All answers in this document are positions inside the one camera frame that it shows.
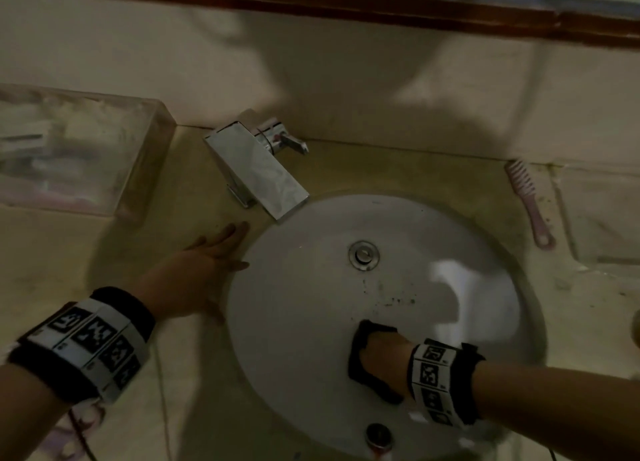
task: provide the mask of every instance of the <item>countertop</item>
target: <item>countertop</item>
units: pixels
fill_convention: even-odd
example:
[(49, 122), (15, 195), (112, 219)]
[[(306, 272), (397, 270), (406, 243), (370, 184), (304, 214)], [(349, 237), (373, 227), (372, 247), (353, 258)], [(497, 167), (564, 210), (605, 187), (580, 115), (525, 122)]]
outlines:
[[(271, 224), (260, 207), (245, 210), (227, 192), (202, 142), (205, 132), (178, 128), (139, 228), (107, 218), (0, 207), (0, 341), (11, 343), (94, 287), (126, 284), (199, 234), (247, 220), (250, 243)], [(573, 260), (545, 166), (530, 166), (530, 172), (557, 239), (553, 252), (534, 246), (501, 161), (328, 142), (310, 142), (309, 148), (308, 156), (284, 150), (278, 158), (312, 197), (409, 194), (451, 208), (498, 240), (538, 299), (549, 366), (625, 378), (640, 373), (640, 350), (630, 336), (640, 291), (634, 282)], [(227, 330), (196, 316), (157, 329), (152, 360), (89, 443), (100, 461), (347, 459), (272, 413), (244, 379)], [(517, 435), (484, 458), (550, 459), (542, 446)]]

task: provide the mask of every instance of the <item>wire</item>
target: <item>wire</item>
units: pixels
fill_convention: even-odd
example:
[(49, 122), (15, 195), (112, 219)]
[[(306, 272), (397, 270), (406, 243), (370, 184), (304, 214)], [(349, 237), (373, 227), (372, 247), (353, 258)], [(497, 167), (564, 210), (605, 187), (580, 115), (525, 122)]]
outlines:
[(69, 416), (69, 420), (71, 421), (71, 425), (73, 426), (74, 431), (76, 432), (78, 441), (80, 441), (80, 445), (82, 446), (82, 449), (84, 449), (84, 452), (86, 453), (87, 457), (91, 459), (91, 461), (98, 461), (93, 455), (92, 450), (89, 448), (89, 444), (87, 444), (87, 441), (84, 438), (84, 434), (82, 433), (80, 423), (76, 419), (76, 415), (73, 413), (71, 409), (69, 409), (68, 416)]

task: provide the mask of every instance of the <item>chrome faucet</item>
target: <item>chrome faucet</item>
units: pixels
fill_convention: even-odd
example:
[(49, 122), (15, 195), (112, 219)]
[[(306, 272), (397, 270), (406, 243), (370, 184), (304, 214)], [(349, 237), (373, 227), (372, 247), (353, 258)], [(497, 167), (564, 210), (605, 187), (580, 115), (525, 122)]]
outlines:
[(307, 144), (294, 138), (277, 119), (269, 119), (251, 131), (239, 120), (220, 127), (204, 138), (231, 194), (249, 208), (260, 203), (281, 221), (309, 197), (291, 174), (274, 158), (290, 147), (307, 154)]

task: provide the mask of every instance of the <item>sink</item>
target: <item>sink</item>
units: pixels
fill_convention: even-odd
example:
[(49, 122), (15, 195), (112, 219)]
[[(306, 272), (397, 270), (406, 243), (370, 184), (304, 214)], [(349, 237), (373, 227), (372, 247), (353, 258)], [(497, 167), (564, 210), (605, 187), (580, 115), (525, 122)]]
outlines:
[(451, 213), (406, 198), (315, 200), (268, 228), (231, 283), (227, 320), (252, 388), (311, 439), (371, 458), (364, 432), (388, 427), (393, 456), (413, 461), (478, 449), (500, 429), (428, 423), (413, 401), (389, 405), (347, 377), (360, 320), (479, 346), (488, 359), (534, 363), (539, 332), (488, 240)]

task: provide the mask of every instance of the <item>wall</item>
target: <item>wall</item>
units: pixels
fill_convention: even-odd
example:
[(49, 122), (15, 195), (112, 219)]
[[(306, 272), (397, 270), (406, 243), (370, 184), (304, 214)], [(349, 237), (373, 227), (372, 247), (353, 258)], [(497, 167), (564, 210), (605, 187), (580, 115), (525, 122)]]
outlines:
[(0, 81), (246, 108), (301, 137), (640, 164), (640, 53), (124, 0), (0, 0)]

